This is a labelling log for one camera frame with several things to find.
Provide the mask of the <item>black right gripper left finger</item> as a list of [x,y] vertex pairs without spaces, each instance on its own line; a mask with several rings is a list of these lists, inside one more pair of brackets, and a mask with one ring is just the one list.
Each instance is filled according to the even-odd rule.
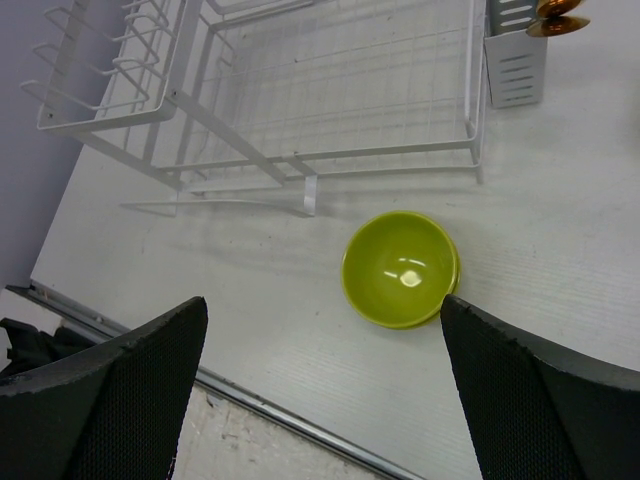
[[2,478],[171,478],[207,325],[206,301],[193,297],[1,379]]

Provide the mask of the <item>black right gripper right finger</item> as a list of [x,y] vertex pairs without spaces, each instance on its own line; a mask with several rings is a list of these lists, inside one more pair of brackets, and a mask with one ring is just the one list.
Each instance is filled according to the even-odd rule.
[[441,327],[485,479],[636,479],[639,374],[447,295]]

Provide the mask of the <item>lime green bowl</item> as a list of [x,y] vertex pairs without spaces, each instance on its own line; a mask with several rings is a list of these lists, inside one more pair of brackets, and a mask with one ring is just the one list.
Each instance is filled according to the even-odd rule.
[[376,242],[376,321],[408,329],[437,316],[460,277],[459,254],[449,234],[423,214],[395,211],[376,219]]
[[349,305],[367,321],[407,330],[431,321],[461,274],[456,245],[432,218],[391,211],[362,225],[341,260]]

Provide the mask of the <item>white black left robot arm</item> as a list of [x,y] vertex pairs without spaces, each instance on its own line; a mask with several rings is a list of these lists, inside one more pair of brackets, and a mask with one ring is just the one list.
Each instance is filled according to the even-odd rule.
[[53,335],[17,320],[3,318],[1,327],[8,334],[6,354],[9,364],[1,370],[1,379],[18,375],[64,359],[96,345],[73,330],[61,326]]

